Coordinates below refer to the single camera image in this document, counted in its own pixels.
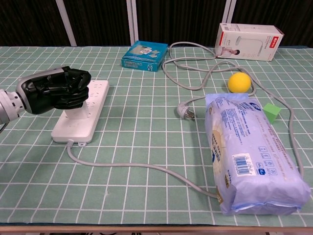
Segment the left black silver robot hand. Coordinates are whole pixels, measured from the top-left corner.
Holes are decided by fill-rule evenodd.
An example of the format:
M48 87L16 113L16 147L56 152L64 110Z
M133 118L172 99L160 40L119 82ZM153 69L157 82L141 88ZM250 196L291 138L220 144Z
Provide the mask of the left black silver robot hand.
M42 71L19 80L16 93L27 112L39 115L52 109L81 108L89 97L91 74L69 66Z

